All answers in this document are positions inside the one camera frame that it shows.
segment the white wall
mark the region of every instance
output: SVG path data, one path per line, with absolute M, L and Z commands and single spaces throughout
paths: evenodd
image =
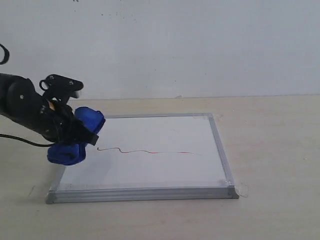
M 6 0 L 0 72 L 85 99 L 320 93 L 318 0 Z

